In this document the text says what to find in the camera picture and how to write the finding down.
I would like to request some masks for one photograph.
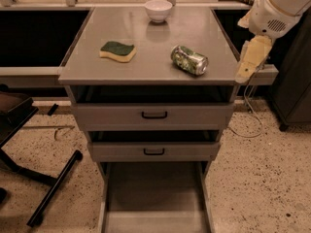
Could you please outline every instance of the soda can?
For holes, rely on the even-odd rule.
[[[208,65],[206,56],[184,46],[174,47],[171,52],[171,59],[181,69],[197,76],[204,74]]]

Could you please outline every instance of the concrete floor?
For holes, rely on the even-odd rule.
[[[311,126],[279,131],[279,121],[264,100],[252,103],[263,123],[256,138],[227,129],[222,147],[206,178],[216,233],[311,232]],[[49,189],[0,170],[0,186],[9,196],[0,205],[0,230],[13,232],[97,232],[103,181],[68,108],[53,116],[33,117],[29,125],[75,125],[62,129],[22,129],[3,148],[19,165],[57,176],[74,150],[75,164],[46,209],[39,227],[26,222]],[[229,125],[242,135],[259,132],[259,122],[237,103]]]

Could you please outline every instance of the black handle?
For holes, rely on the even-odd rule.
[[[144,119],[165,119],[167,118],[167,112],[164,112],[164,115],[160,116],[148,116],[145,112],[142,112],[142,118]]]
[[[165,149],[162,149],[161,152],[147,152],[147,149],[144,149],[145,155],[164,155]]]

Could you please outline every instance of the gray cabinet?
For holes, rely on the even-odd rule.
[[[273,107],[281,119],[281,130],[289,125],[311,123],[311,13],[299,26],[269,90]]]
[[[111,39],[137,47],[129,63],[99,58]],[[174,66],[179,44],[209,57],[206,74]],[[105,181],[102,232],[214,232],[204,179],[233,114],[235,68],[208,7],[175,7],[163,24],[143,7],[95,8],[59,81]]]

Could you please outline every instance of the wire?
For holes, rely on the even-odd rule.
[[[261,68],[263,67],[263,64],[259,66],[259,68],[256,70],[255,73],[257,73]],[[235,135],[237,136],[240,136],[240,137],[243,137],[243,138],[256,138],[258,137],[259,135],[262,134],[263,132],[263,123],[262,121],[260,120],[258,114],[255,112],[253,106],[251,105],[250,101],[249,101],[249,95],[252,94],[253,90],[254,90],[254,86],[251,87],[251,90],[250,92],[248,93],[248,96],[247,96],[247,90],[249,89],[250,87],[250,83],[251,83],[251,80],[254,78],[255,76],[255,73],[251,76],[251,78],[249,79],[248,81],[248,84],[246,85],[245,87],[245,90],[244,90],[244,93],[243,93],[243,98],[244,98],[244,102],[246,103],[246,105],[248,106],[249,110],[252,112],[251,114],[248,114],[248,115],[252,115],[252,117],[254,117],[258,122],[259,122],[259,133],[257,134],[254,134],[254,135],[242,135],[240,133],[238,133],[235,129],[233,129],[232,127],[228,127],[229,130],[231,130]]]

